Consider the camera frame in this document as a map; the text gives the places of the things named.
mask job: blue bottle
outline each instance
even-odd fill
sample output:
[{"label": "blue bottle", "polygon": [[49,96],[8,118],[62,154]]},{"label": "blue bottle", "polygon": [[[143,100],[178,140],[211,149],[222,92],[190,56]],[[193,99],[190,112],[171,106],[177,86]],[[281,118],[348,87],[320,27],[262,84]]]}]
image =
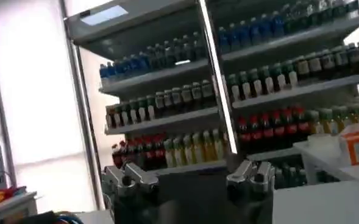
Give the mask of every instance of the blue bottle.
[{"label": "blue bottle", "polygon": [[260,34],[263,41],[269,41],[272,38],[271,21],[266,14],[262,14],[260,19]]},{"label": "blue bottle", "polygon": [[274,37],[282,37],[285,35],[285,29],[283,28],[283,18],[279,12],[274,11],[272,13],[271,27]]},{"label": "blue bottle", "polygon": [[238,28],[238,36],[241,47],[251,46],[250,30],[244,20],[240,21],[240,26]]},{"label": "blue bottle", "polygon": [[221,53],[225,54],[230,52],[229,35],[223,27],[218,29],[218,40]]},{"label": "blue bottle", "polygon": [[261,43],[262,37],[260,34],[260,26],[255,17],[251,18],[250,37],[252,45]]},{"label": "blue bottle", "polygon": [[240,38],[238,34],[238,29],[236,28],[234,23],[229,24],[229,32],[230,32],[230,49],[231,51],[237,51],[241,48],[240,46]]}]

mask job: soda bottle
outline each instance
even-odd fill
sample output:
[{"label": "soda bottle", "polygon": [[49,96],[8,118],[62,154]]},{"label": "soda bottle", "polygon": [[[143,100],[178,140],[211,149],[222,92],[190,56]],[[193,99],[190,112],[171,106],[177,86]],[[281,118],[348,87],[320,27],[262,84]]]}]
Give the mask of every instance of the soda bottle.
[{"label": "soda bottle", "polygon": [[250,77],[251,77],[250,87],[251,87],[252,97],[260,96],[262,94],[262,84],[261,81],[259,80],[258,69],[256,68],[251,69]]},{"label": "soda bottle", "polygon": [[272,126],[274,127],[274,145],[275,149],[285,149],[286,144],[286,130],[283,124],[279,111],[274,111],[272,114]]},{"label": "soda bottle", "polygon": [[309,126],[309,119],[305,115],[304,109],[301,107],[296,108],[296,120],[298,126],[297,141],[306,141],[311,133]]},{"label": "soda bottle", "polygon": [[240,101],[240,90],[238,81],[236,79],[236,74],[231,74],[228,76],[228,85],[230,86],[230,95],[232,98],[232,102]]},{"label": "soda bottle", "polygon": [[191,137],[190,135],[185,135],[183,138],[183,143],[185,146],[185,155],[186,155],[186,161],[187,164],[195,164],[196,158],[194,155],[193,145],[191,144]]},{"label": "soda bottle", "polygon": [[166,158],[166,163],[167,163],[167,168],[172,168],[172,167],[176,167],[176,159],[174,157],[174,147],[172,146],[172,139],[169,138],[167,140],[164,141],[164,145],[165,145],[165,158]]},{"label": "soda bottle", "polygon": [[210,137],[210,133],[208,130],[204,131],[204,147],[205,154],[207,156],[207,161],[214,161],[217,159],[217,154],[215,150],[215,146],[213,144],[213,140]]},{"label": "soda bottle", "polygon": [[223,160],[224,159],[224,143],[221,139],[221,135],[219,130],[213,129],[213,142],[215,145],[215,150],[216,150],[216,158],[217,160]]},{"label": "soda bottle", "polygon": [[270,151],[274,148],[274,129],[270,125],[269,115],[263,113],[261,117],[261,126],[263,129],[263,148],[264,151]]},{"label": "soda bottle", "polygon": [[241,47],[251,46],[250,30],[244,20],[240,21],[238,36],[239,36]]},{"label": "soda bottle", "polygon": [[206,162],[206,154],[201,141],[201,134],[199,132],[194,133],[191,137],[194,144],[194,154],[196,155],[197,163]]},{"label": "soda bottle", "polygon": [[132,99],[129,101],[129,104],[130,104],[130,118],[131,118],[133,124],[137,124],[140,119],[137,115],[138,102],[136,100]]},{"label": "soda bottle", "polygon": [[202,96],[204,97],[204,108],[216,105],[215,93],[213,87],[208,80],[202,81]]},{"label": "soda bottle", "polygon": [[246,71],[240,72],[240,82],[241,89],[243,90],[243,93],[241,94],[243,96],[243,99],[251,98],[251,85],[248,81],[248,75]]},{"label": "soda bottle", "polygon": [[182,137],[174,138],[174,153],[177,166],[186,166],[185,150],[183,148]]},{"label": "soda bottle", "polygon": [[202,108],[202,89],[198,82],[193,82],[191,87],[191,95],[193,96],[194,109],[199,110]]},{"label": "soda bottle", "polygon": [[191,95],[191,86],[184,85],[181,91],[185,111],[193,109],[193,96]]},{"label": "soda bottle", "polygon": [[239,118],[238,133],[239,133],[240,150],[242,152],[244,152],[245,154],[251,154],[253,152],[253,151],[251,151],[252,148],[250,145],[251,133],[249,131],[247,121],[243,117]]},{"label": "soda bottle", "polygon": [[250,130],[251,130],[251,152],[259,153],[263,148],[263,132],[258,123],[258,117],[256,115],[250,118]]},{"label": "soda bottle", "polygon": [[240,49],[240,38],[237,28],[234,23],[229,24],[230,31],[230,47],[231,51],[237,51]]}]

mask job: juice bottle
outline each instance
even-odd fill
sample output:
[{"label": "juice bottle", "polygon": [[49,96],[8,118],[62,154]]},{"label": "juice bottle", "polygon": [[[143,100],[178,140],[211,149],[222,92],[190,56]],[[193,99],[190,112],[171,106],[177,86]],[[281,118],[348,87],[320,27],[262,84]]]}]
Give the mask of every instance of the juice bottle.
[{"label": "juice bottle", "polygon": [[174,154],[177,166],[186,166],[185,149],[183,148],[182,137],[178,136],[174,138]]},{"label": "juice bottle", "polygon": [[190,135],[185,135],[185,137],[183,138],[183,143],[185,146],[185,155],[186,155],[187,164],[189,164],[189,165],[196,164],[197,160],[194,155],[194,148],[193,148],[193,145],[191,144]]},{"label": "juice bottle", "polygon": [[164,141],[164,145],[165,145],[165,158],[166,158],[166,163],[167,163],[167,167],[171,168],[171,167],[176,167],[177,163],[176,163],[176,159],[174,157],[174,147],[172,146],[172,139],[169,138],[167,140]]},{"label": "juice bottle", "polygon": [[324,127],[320,123],[319,112],[315,110],[308,111],[311,117],[311,133],[312,134],[324,134]]},{"label": "juice bottle", "polygon": [[213,144],[213,140],[210,137],[210,133],[208,130],[204,131],[204,147],[205,154],[207,156],[207,161],[214,161],[217,159],[217,154],[215,150],[215,146]]},{"label": "juice bottle", "polygon": [[215,150],[216,150],[216,158],[217,160],[223,160],[224,159],[224,143],[221,139],[221,135],[219,130],[213,129],[213,142],[215,145]]},{"label": "juice bottle", "polygon": [[205,150],[201,141],[201,134],[199,132],[192,135],[193,144],[194,144],[194,154],[196,155],[197,163],[206,162]]}]

